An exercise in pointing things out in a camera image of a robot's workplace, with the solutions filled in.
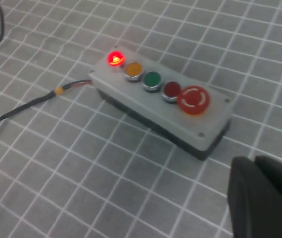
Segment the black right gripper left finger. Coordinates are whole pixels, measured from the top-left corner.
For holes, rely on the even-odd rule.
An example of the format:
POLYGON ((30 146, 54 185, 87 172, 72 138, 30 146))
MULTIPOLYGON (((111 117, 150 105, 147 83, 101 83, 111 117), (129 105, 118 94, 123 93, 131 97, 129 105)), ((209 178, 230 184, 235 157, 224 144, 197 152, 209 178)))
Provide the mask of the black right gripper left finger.
POLYGON ((282 238, 281 162, 233 158, 227 200, 235 238, 282 238))

